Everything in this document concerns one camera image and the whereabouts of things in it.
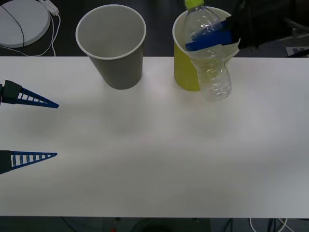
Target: clear plastic bottle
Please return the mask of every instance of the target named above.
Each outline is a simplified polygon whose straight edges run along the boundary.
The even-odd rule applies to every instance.
[[[231,93],[231,79],[224,63],[223,46],[219,44],[203,47],[207,41],[206,36],[222,27],[219,17],[203,3],[203,0],[186,0],[188,8],[185,21],[186,48],[197,70],[201,91],[208,100],[218,101]],[[191,46],[193,42],[202,46]]]

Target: white table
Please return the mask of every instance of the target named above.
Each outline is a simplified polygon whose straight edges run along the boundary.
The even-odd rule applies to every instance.
[[[233,58],[217,104],[144,58],[132,89],[88,58],[0,58],[60,105],[2,104],[0,149],[58,156],[0,175],[0,215],[309,218],[309,60]]]

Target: yellow paper cup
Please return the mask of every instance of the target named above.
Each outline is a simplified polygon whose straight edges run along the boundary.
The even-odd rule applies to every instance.
[[[228,12],[218,8],[208,7],[211,9],[221,21],[226,20],[231,16]],[[177,84],[188,91],[199,91],[199,84],[197,80],[197,71],[186,52],[185,49],[185,18],[187,11],[183,12],[175,21],[173,26],[174,38],[174,78]],[[232,57],[238,52],[238,43],[225,45],[225,63],[228,63]]]

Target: bottle cap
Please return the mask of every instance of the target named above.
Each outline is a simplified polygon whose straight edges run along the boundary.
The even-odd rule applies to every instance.
[[[204,4],[204,0],[185,0],[185,6],[188,9]]]

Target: dark floor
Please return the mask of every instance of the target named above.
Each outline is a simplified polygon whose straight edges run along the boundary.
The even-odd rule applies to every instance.
[[[247,218],[122,218],[109,217],[0,217],[2,232],[252,232]],[[274,231],[274,220],[252,219],[257,232]],[[276,220],[276,230],[281,227]],[[289,219],[287,225],[294,232],[309,231],[309,221]]]

